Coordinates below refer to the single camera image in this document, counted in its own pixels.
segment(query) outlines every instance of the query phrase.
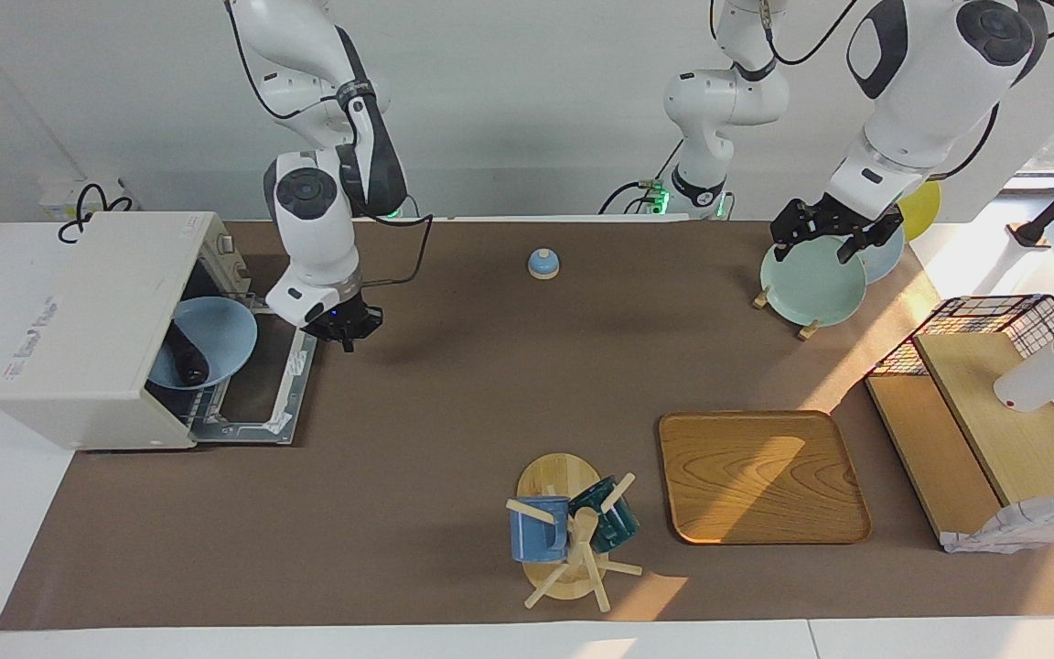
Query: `white wall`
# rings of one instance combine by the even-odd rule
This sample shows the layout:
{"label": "white wall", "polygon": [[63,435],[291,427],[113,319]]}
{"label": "white wall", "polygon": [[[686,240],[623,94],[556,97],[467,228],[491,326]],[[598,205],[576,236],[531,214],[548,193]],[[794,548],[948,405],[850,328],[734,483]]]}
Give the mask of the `white wall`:
{"label": "white wall", "polygon": [[[678,138],[662,112],[666,80],[728,64],[708,37],[707,5],[338,0],[336,8],[370,70],[392,81],[388,121],[423,209],[544,214],[594,212],[616,185],[656,173]],[[841,5],[792,5],[781,50],[812,45]],[[854,16],[870,6],[862,1]],[[733,131],[738,216],[773,216],[792,196],[815,200],[871,112],[843,63],[853,24],[787,71],[794,101],[782,121]],[[255,104],[219,0],[0,3],[0,66],[38,114],[32,123],[50,127],[77,167],[123,175],[150,209],[262,217],[260,172],[304,146]],[[991,146],[948,186],[942,219],[974,217],[1053,129],[1054,40],[1004,103]],[[37,180],[70,170],[35,133],[0,101],[2,220],[41,218]]]}

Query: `mint green plate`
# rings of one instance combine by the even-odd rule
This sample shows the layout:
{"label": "mint green plate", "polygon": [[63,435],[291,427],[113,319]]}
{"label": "mint green plate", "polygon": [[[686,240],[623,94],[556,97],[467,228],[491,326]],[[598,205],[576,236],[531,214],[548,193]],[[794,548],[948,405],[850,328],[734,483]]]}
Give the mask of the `mint green plate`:
{"label": "mint green plate", "polygon": [[759,278],[770,288],[766,301],[787,321],[828,327],[848,321],[864,302],[867,275],[858,258],[841,264],[836,257],[844,241],[832,236],[801,243],[779,263],[775,249],[766,251]]}

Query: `wooden peg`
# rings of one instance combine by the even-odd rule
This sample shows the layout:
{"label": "wooden peg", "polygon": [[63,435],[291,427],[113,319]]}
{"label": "wooden peg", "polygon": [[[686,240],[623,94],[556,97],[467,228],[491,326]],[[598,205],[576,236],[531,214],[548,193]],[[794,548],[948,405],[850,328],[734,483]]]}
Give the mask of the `wooden peg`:
{"label": "wooden peg", "polygon": [[804,327],[804,329],[800,329],[800,333],[796,334],[796,336],[798,336],[800,341],[806,342],[819,329],[820,329],[820,321],[813,321],[812,325]]}
{"label": "wooden peg", "polygon": [[586,506],[578,510],[577,517],[572,519],[572,528],[574,529],[572,534],[573,544],[591,542],[593,534],[597,532],[598,524],[600,524],[600,515],[597,511]]}
{"label": "wooden peg", "polygon": [[532,606],[539,604],[539,601],[543,600],[544,596],[547,595],[547,592],[555,585],[555,581],[560,581],[560,577],[564,576],[564,573],[568,570],[568,567],[570,567],[568,563],[562,563],[560,566],[557,566],[555,570],[551,570],[551,575],[548,575],[547,579],[544,579],[544,583],[541,583],[539,588],[535,588],[535,593],[531,593],[530,597],[528,597],[527,600],[524,600],[524,606],[532,608]]}
{"label": "wooden peg", "polygon": [[759,296],[756,297],[756,299],[754,299],[753,303],[750,303],[750,306],[753,306],[755,309],[764,308],[766,306],[766,295],[768,295],[768,293],[770,293],[770,287],[764,287],[764,289],[762,289],[762,292],[759,293]]}
{"label": "wooden peg", "polygon": [[593,548],[586,542],[580,543],[580,551],[585,558],[585,568],[588,570],[588,579],[592,581],[592,592],[597,594],[597,606],[602,614],[609,613],[612,605],[607,601],[607,593],[604,593],[604,581],[600,579],[600,567],[597,565],[597,555]]}
{"label": "wooden peg", "polygon": [[632,575],[633,577],[640,577],[643,570],[640,565],[628,565],[628,563],[616,563],[612,560],[607,559],[597,559],[597,566],[601,570],[608,570],[610,573],[622,573],[622,575]]}
{"label": "wooden peg", "polygon": [[539,520],[540,522],[544,522],[544,524],[555,525],[555,518],[552,513],[535,508],[534,505],[527,505],[522,501],[514,500],[514,498],[507,500],[507,510],[526,515],[531,520]]}
{"label": "wooden peg", "polygon": [[611,510],[612,506],[616,505],[616,502],[620,501],[621,497],[624,496],[624,490],[627,490],[628,485],[631,485],[632,482],[636,480],[637,477],[632,476],[631,471],[627,472],[627,474],[625,474],[623,479],[621,479],[621,482],[616,484],[616,487],[612,488],[612,491],[609,492],[609,496],[607,496],[606,500],[604,500],[604,503],[601,505],[601,512],[608,512],[609,510]]}

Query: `mug handle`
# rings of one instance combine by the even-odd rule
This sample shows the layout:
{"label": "mug handle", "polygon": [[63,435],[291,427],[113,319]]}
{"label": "mug handle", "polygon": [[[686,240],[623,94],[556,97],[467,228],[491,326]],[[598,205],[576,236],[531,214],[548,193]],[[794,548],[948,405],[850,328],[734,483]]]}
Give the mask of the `mug handle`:
{"label": "mug handle", "polygon": [[[560,549],[564,549],[565,543],[568,542],[568,532],[567,532],[568,513],[552,512],[551,516],[555,518],[555,524],[551,526],[551,528],[555,531],[555,539],[551,541],[551,546],[549,546],[548,549],[551,549],[552,551],[559,551]],[[564,525],[565,528],[564,532],[560,532],[561,524]]]}

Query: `dark green mug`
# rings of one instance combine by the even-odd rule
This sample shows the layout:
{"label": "dark green mug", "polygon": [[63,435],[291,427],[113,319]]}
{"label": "dark green mug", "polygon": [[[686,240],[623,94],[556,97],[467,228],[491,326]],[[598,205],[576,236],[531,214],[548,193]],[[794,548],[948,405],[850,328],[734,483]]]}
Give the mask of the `dark green mug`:
{"label": "dark green mug", "polygon": [[632,510],[624,501],[624,497],[616,501],[616,505],[608,512],[601,512],[600,506],[612,493],[616,487],[616,477],[608,476],[602,479],[592,487],[580,492],[568,504],[568,513],[574,517],[577,510],[581,508],[591,508],[597,511],[598,520],[597,532],[592,535],[592,550],[597,554],[607,554],[618,549],[626,543],[629,538],[637,535],[637,529],[641,525],[637,523],[637,518],[632,517]]}

